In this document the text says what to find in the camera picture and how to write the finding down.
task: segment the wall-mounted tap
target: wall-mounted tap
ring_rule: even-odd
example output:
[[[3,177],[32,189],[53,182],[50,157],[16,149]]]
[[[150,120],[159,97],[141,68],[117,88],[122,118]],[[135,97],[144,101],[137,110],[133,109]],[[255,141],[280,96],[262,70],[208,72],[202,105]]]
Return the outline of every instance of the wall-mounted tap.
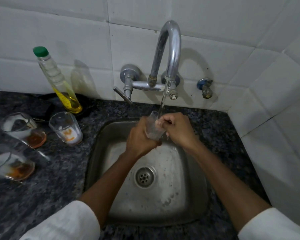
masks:
[[[202,96],[204,99],[209,99],[212,97],[213,93],[210,88],[212,80],[210,78],[204,78],[198,81],[197,88],[202,90]]]
[[[158,71],[168,37],[169,58],[167,70],[163,73],[163,77],[161,78],[162,83],[157,83]],[[180,83],[180,78],[177,76],[180,61],[180,52],[180,28],[175,21],[170,20],[166,22],[161,29],[148,81],[140,81],[141,71],[135,65],[124,65],[120,73],[120,79],[124,83],[123,92],[120,91],[120,89],[118,89],[117,87],[114,87],[114,91],[117,92],[127,103],[132,104],[131,94],[133,88],[144,91],[164,91],[165,81],[170,80],[172,84],[168,90],[169,97],[172,100],[176,100],[178,97],[176,86]]]

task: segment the drinking glass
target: drinking glass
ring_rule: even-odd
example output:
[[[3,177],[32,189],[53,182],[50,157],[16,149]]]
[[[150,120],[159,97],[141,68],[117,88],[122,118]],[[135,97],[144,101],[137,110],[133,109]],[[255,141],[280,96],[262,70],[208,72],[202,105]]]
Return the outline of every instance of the drinking glass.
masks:
[[[20,181],[29,177],[35,163],[5,144],[0,144],[0,177]]]
[[[32,149],[44,144],[47,135],[42,129],[38,128],[35,121],[26,113],[12,113],[0,122],[1,129]]]
[[[82,141],[83,134],[78,125],[76,117],[70,112],[59,112],[51,117],[49,126],[69,145],[76,145]]]
[[[145,133],[149,139],[158,141],[160,137],[165,132],[165,129],[156,126],[156,121],[158,120],[158,112],[152,111],[152,113],[147,118]]]

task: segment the water stream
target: water stream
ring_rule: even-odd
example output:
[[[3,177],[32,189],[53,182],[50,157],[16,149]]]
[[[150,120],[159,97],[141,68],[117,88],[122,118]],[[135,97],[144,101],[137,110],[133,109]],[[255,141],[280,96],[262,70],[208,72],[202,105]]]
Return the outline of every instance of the water stream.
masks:
[[[158,112],[158,118],[160,118],[162,116],[163,110],[164,110],[164,103],[166,101],[166,98],[168,96],[168,92],[171,86],[172,80],[166,79],[166,86],[164,88],[164,92],[162,95],[162,100],[161,100],[161,104],[160,104],[160,109]]]

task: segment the green bottle cap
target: green bottle cap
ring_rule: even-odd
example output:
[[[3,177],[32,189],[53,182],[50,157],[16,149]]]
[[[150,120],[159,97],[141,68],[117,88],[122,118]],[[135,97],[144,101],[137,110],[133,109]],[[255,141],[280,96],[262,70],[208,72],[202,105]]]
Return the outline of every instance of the green bottle cap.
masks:
[[[46,47],[43,46],[34,47],[32,50],[36,57],[45,57],[49,54]]]

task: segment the curved faucet spout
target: curved faucet spout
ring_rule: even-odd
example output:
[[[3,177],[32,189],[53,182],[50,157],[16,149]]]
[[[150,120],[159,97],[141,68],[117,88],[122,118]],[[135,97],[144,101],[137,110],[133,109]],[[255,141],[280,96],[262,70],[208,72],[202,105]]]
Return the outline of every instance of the curved faucet spout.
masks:
[[[164,24],[160,32],[157,48],[155,50],[154,59],[152,63],[151,73],[148,78],[148,85],[150,87],[155,86],[155,84],[157,83],[159,67],[168,37],[169,58],[166,77],[170,80],[174,80],[176,77],[181,53],[181,32],[179,25],[175,21],[170,20]]]

